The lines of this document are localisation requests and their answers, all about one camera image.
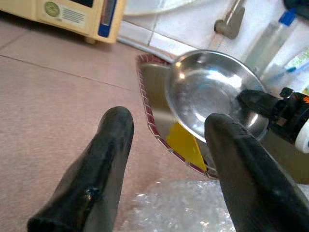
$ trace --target yellow plastic piece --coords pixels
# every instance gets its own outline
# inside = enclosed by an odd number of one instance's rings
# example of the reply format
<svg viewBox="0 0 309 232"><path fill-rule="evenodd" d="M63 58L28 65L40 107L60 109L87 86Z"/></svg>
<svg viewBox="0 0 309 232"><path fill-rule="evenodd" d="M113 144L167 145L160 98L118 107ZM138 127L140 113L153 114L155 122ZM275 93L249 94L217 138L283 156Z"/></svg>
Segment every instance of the yellow plastic piece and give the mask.
<svg viewBox="0 0 309 232"><path fill-rule="evenodd" d="M170 128L167 143L179 155L184 157L186 162L190 162L206 171L206 166L195 137L179 123L175 123Z"/></svg>

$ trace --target floor grout line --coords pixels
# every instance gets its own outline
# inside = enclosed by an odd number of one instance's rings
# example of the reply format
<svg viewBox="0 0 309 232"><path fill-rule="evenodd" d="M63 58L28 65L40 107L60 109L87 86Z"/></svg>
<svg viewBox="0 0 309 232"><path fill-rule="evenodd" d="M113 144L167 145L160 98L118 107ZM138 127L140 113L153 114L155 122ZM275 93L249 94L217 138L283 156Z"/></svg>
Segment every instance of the floor grout line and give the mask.
<svg viewBox="0 0 309 232"><path fill-rule="evenodd" d="M22 59L17 59L17 58L9 57L9 56L2 55L2 54L0 54L0 57L16 60L16 61L19 61L19 62L23 62L23 63L30 64L30 65L34 65L34 66L37 66L37 67L40 67L40 68L44 68L44 69L53 70L53 71L56 71L56 72L59 72L59 73L65 73L65 74L68 74L68 75L71 75L71 76L75 76L75 77L79 77L79 78L84 78L86 80L98 82L98 83L101 83L101 84L107 84L107 85L110 85L110 86L113 86L113 87L118 87L118 88L125 89L125 90L128 90L128 91L139 92L139 91L135 91L135 90L132 90L132 89L129 89L129 88L113 85L113 84L110 84L110 83L107 83L107 82L104 82L104 81L99 81L99 80L96 80L96 79L92 79L90 77L79 76L79 75L72 74L72 73L69 73L69 72L66 72L66 71L62 71L62 70L46 67L46 66L43 66L43 65L35 64L35 63L29 62L29 61L25 61L25 60L22 60Z"/></svg>
<svg viewBox="0 0 309 232"><path fill-rule="evenodd" d="M25 32L21 33L20 35L16 36L14 39L10 40L9 42L5 43L4 45L0 46L0 51L2 49L4 49L5 47L11 45L12 43L16 42L17 40L19 40L20 38L24 37L25 35L27 35L28 33L30 33L31 30L27 29Z"/></svg>

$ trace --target yellow object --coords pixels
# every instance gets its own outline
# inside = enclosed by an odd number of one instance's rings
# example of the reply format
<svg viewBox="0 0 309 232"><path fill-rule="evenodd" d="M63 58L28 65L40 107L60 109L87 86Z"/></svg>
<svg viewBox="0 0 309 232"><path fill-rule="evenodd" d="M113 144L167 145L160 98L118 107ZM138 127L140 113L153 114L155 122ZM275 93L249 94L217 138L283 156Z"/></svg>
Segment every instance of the yellow object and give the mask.
<svg viewBox="0 0 309 232"><path fill-rule="evenodd" d="M195 137L179 123L175 123L170 128L167 143L174 151L184 157L186 162L190 162L206 171L206 166Z"/></svg>
<svg viewBox="0 0 309 232"><path fill-rule="evenodd" d="M32 21L74 31L94 40L114 43L126 0L0 0L0 10Z"/></svg>

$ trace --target plastic bottle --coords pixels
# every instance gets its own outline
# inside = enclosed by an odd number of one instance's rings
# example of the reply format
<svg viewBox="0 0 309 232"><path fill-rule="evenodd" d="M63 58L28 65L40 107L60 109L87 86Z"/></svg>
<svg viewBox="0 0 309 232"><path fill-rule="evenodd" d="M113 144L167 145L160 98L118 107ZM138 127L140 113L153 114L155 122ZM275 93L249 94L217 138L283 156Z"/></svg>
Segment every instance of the plastic bottle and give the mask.
<svg viewBox="0 0 309 232"><path fill-rule="evenodd" d="M260 77L291 34L295 10L285 12L278 22L271 22L248 54L245 64Z"/></svg>

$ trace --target blue panel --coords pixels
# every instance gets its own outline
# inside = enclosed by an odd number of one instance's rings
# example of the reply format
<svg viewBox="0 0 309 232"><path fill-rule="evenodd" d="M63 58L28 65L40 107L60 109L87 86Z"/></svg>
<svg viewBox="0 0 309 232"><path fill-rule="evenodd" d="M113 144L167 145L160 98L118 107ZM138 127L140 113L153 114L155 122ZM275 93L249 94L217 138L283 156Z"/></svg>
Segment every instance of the blue panel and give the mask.
<svg viewBox="0 0 309 232"><path fill-rule="evenodd" d="M110 35L112 20L116 8L117 0L106 0L107 5L98 28L98 35L107 38Z"/></svg>

